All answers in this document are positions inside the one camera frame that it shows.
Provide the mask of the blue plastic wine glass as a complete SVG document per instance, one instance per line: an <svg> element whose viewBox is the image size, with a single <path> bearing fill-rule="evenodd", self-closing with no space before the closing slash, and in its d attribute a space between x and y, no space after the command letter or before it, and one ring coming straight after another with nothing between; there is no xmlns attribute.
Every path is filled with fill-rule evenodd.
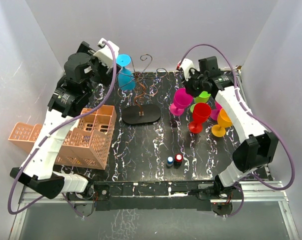
<svg viewBox="0 0 302 240"><path fill-rule="evenodd" d="M116 58L116 63L121 67L118 74L118 85L122 91L132 91L136 83L132 72L127 69L127 66L131 63L131 57L127 54L119 54Z"/></svg>

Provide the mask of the magenta plastic wine glass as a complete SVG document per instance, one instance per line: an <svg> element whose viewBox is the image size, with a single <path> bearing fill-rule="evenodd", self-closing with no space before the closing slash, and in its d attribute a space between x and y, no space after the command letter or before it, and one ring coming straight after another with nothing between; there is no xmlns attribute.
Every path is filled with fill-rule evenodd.
<svg viewBox="0 0 302 240"><path fill-rule="evenodd" d="M169 110L174 116L180 116L192 101L193 97L187 94L186 89L179 88L174 94L173 102L170 105Z"/></svg>

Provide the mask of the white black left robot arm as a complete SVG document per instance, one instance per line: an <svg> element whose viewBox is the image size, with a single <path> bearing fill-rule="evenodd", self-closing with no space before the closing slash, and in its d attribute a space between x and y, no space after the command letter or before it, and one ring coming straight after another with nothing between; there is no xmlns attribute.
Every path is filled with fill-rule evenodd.
<svg viewBox="0 0 302 240"><path fill-rule="evenodd" d="M58 81L48 103L39 135L20 167L11 169L14 184L21 183L42 196L53 199L60 193L77 193L88 200L94 187L86 177L53 170L56 158L74 122L84 117L94 87L103 84L113 88L120 67L116 64L120 48L102 38L94 51L82 42L76 53L64 64L64 74Z"/></svg>

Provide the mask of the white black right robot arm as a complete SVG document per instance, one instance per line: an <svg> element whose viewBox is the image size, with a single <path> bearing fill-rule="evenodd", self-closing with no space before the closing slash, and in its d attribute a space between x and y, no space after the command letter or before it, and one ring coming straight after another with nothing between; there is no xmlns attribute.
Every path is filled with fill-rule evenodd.
<svg viewBox="0 0 302 240"><path fill-rule="evenodd" d="M254 119L239 93L235 74L224 75L218 68L200 72L192 67L183 72L182 84L194 97L203 91L210 93L237 132L240 145L232 154L232 162L214 179L214 194L224 199L236 182L273 161L279 138L266 124Z"/></svg>

